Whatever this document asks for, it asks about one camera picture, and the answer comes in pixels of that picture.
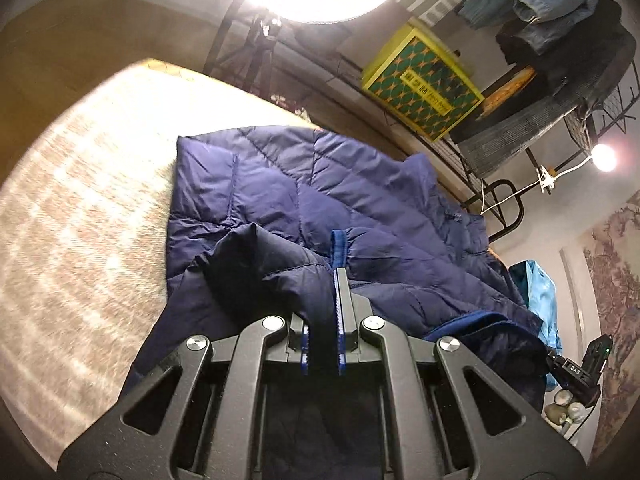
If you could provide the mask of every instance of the wooden floor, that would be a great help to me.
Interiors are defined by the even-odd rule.
[[[200,71],[215,32],[209,22],[141,0],[44,0],[14,18],[0,32],[0,182],[58,115],[102,81],[148,57]],[[305,94],[312,118],[326,127],[406,156],[298,82],[280,74],[274,84],[285,95]]]

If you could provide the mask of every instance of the black device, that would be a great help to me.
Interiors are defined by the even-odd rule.
[[[547,362],[553,377],[562,386],[574,394],[574,399],[583,403],[585,408],[596,405],[602,390],[598,381],[613,348],[613,338],[602,335],[594,339],[587,346],[582,365],[577,365],[571,359],[549,350]]]
[[[376,392],[381,479],[584,477],[580,453],[459,341],[408,337],[351,294],[344,269],[335,283],[342,376],[326,384]],[[269,391],[314,380],[307,341],[296,315],[192,336],[64,451],[60,477],[261,479]]]

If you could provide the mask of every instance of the table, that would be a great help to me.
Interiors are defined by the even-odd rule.
[[[269,124],[310,125],[149,59],[57,118],[0,188],[0,395],[51,466],[116,401],[164,308],[177,137]]]

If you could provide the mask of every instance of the green patterned box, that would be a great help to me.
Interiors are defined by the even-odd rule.
[[[364,70],[362,87],[429,140],[446,134],[483,99],[440,40],[411,22]]]

